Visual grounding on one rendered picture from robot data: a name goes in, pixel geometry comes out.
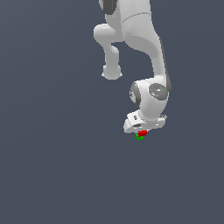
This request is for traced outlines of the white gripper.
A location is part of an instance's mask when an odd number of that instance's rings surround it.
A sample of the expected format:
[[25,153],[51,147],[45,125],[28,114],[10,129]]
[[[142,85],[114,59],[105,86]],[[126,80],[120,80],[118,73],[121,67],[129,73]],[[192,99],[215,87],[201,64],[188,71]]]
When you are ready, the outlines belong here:
[[127,114],[127,119],[124,122],[123,129],[125,133],[137,133],[142,130],[153,130],[162,128],[165,125],[167,115],[160,115],[154,122],[147,122],[139,114],[138,110]]

